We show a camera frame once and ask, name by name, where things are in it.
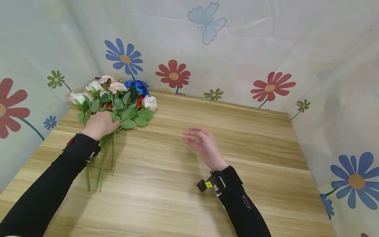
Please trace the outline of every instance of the wood grain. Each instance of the wood grain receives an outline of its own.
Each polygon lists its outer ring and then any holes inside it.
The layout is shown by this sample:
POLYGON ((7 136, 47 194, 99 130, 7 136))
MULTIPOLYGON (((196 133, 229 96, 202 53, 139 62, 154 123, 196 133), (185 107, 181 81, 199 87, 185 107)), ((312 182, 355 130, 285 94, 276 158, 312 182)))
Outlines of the wood grain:
MULTIPOLYGON (((150 124, 120 132, 116 170, 106 159, 101 191, 76 178, 45 236, 235 236, 213 190, 196 183, 209 170, 181 139, 202 125, 216 137, 272 236, 335 236, 288 117, 284 113, 152 93, 159 109, 150 124)), ((71 108, 0 195, 0 218, 61 153, 83 125, 71 108)), ((94 187, 100 159, 91 171, 94 187)))

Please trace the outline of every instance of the red flower print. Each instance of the red flower print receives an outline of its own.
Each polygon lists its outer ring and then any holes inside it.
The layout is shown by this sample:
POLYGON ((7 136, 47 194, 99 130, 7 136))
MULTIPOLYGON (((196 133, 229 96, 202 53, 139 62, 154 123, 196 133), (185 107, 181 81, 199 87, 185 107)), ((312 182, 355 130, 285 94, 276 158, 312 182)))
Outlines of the red flower print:
POLYGON ((284 83, 288 79, 290 79, 292 75, 291 74, 285 74, 284 76, 282 75, 283 75, 282 72, 278 72, 276 75, 275 75, 275 72, 271 72, 270 74, 268 74, 268 83, 265 83, 261 80, 256 80, 253 83, 253 85, 260 89, 252 89, 250 91, 250 93, 253 93, 253 94, 257 93, 256 95, 253 96, 253 99, 258 98, 258 101, 261 102, 267 96, 268 101, 273 101, 275 99, 274 92, 281 96, 288 95, 290 92, 283 89, 295 86, 296 82, 284 83))
POLYGON ((171 88, 183 88, 183 85, 188 85, 188 79, 191 73, 189 71, 183 71, 186 69, 186 65, 184 63, 178 66, 178 62, 176 60, 170 60, 168 62, 168 68, 160 64, 159 69, 162 72, 156 72, 157 76, 163 77, 161 82, 169 83, 171 88))
POLYGON ((8 97, 12 85, 13 80, 10 78, 5 78, 0 83, 0 138, 8 137, 7 127, 13 132, 18 132, 21 129, 21 125, 11 117, 26 118, 30 114, 30 110, 27 108, 10 108, 24 101, 28 96, 26 91, 18 90, 8 97))

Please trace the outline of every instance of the white curtain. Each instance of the white curtain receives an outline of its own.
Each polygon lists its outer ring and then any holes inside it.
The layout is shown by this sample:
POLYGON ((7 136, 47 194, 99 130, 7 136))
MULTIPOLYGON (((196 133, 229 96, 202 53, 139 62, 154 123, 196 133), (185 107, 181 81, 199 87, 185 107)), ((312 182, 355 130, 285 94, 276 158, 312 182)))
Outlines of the white curtain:
POLYGON ((337 235, 372 237, 378 9, 374 0, 0 1, 0 190, 66 112, 68 92, 104 74, 134 76, 288 112, 337 235))

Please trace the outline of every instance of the pink rose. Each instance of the pink rose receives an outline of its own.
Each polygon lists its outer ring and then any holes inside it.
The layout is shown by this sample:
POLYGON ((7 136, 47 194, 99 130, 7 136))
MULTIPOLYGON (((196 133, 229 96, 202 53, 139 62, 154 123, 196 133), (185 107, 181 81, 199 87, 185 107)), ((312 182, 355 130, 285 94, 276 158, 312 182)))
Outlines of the pink rose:
POLYGON ((128 89, 126 86, 121 82, 114 82, 111 83, 109 86, 109 91, 111 91, 113 94, 116 94, 117 91, 127 91, 128 89))

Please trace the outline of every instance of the black sleeve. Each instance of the black sleeve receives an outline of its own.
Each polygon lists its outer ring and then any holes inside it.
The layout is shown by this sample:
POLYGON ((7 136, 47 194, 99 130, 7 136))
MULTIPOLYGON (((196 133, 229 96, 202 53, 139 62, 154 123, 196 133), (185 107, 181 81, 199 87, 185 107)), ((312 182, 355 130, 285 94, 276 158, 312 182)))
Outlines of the black sleeve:
POLYGON ((85 158, 73 154, 91 154, 98 144, 88 136, 78 135, 70 144, 70 153, 63 152, 11 208, 0 223, 0 236, 43 236, 72 181, 87 164, 85 158))
POLYGON ((228 188, 221 190, 218 197, 228 212, 237 236, 271 237, 263 217, 246 195, 234 168, 229 166, 221 172, 228 188))

